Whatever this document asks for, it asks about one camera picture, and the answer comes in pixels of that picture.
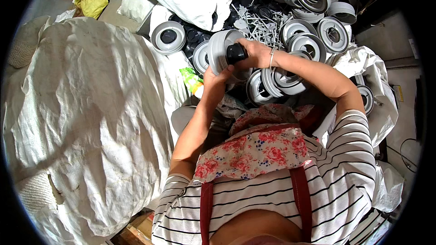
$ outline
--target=bracelet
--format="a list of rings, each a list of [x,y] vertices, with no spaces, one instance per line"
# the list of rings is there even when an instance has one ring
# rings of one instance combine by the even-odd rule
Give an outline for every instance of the bracelet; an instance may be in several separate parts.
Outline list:
[[[276,49],[277,49],[277,47],[274,46],[274,47],[271,49],[271,52],[270,52],[270,54],[271,54],[271,59],[270,59],[270,70],[271,70],[271,64],[273,63],[272,58],[274,57],[274,51],[275,51]]]

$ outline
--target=yellow plastic bag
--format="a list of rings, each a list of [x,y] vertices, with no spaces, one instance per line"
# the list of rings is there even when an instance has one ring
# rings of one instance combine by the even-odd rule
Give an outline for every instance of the yellow plastic bag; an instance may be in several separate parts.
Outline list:
[[[82,9],[84,16],[95,19],[98,19],[108,3],[108,0],[75,0],[75,5]]]

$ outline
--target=apron strap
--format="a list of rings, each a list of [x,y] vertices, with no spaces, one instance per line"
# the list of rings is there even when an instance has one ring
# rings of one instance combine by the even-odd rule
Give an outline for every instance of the apron strap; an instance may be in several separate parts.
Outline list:
[[[202,245],[209,245],[209,225],[212,216],[214,183],[203,183],[200,194],[200,232]]]
[[[311,242],[312,237],[312,204],[310,202],[309,186],[307,185],[304,167],[289,170],[292,179],[295,204],[301,216],[302,242]]]
[[[312,205],[304,167],[289,170],[292,179],[295,204],[301,216],[302,242],[311,242],[312,237]],[[202,245],[209,245],[209,225],[212,217],[214,198],[213,182],[201,185],[200,197],[200,232]]]

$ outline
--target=floral apron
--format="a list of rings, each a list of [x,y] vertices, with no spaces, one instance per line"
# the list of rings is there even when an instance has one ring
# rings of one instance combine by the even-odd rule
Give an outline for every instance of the floral apron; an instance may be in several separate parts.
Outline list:
[[[312,209],[303,168],[310,162],[310,157],[303,131],[312,134],[319,115],[320,111],[312,105],[297,111],[282,104],[251,109],[233,124],[229,139],[199,157],[192,180],[202,183],[200,232],[203,245],[209,244],[215,178],[248,180],[285,168],[290,171],[294,198],[301,215],[303,241],[310,242]]]

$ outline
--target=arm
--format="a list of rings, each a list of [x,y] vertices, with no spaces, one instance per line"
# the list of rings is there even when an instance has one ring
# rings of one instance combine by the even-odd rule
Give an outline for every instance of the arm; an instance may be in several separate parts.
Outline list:
[[[192,119],[177,140],[169,174],[180,173],[192,178],[204,140],[208,136],[213,112],[224,96],[225,82],[234,69],[230,65],[218,76],[213,74],[210,67],[207,69],[204,74],[203,96]]]
[[[270,66],[271,48],[246,39],[237,40],[247,49],[248,58],[237,63],[238,68]],[[283,68],[302,77],[337,103],[336,117],[356,109],[365,113],[362,97],[353,82],[341,72],[324,63],[309,61],[284,51],[275,51],[272,66]]]

